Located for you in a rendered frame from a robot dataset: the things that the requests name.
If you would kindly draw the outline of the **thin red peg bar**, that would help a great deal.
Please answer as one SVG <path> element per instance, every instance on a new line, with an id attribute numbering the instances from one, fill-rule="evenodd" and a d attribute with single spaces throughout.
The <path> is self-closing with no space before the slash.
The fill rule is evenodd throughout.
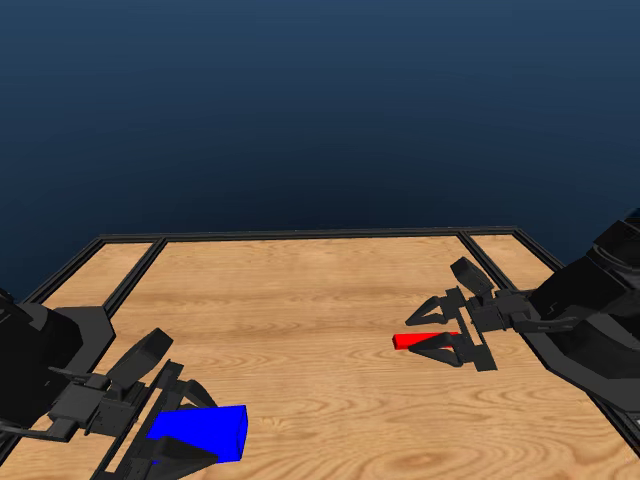
<path id="1" fill-rule="evenodd" d="M 402 333 L 392 337 L 392 344 L 395 350 L 409 350 L 414 345 L 420 350 L 451 349 L 453 339 L 459 335 L 459 332 Z"/>

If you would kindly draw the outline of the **blue hollow socket block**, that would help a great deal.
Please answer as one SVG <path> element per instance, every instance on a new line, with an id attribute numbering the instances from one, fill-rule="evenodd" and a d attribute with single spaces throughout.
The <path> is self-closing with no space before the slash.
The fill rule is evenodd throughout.
<path id="1" fill-rule="evenodd" d="M 148 439 L 169 437 L 215 454 L 219 463 L 237 462 L 243 456 L 248 431 L 245 405 L 180 407 L 160 412 Z"/>

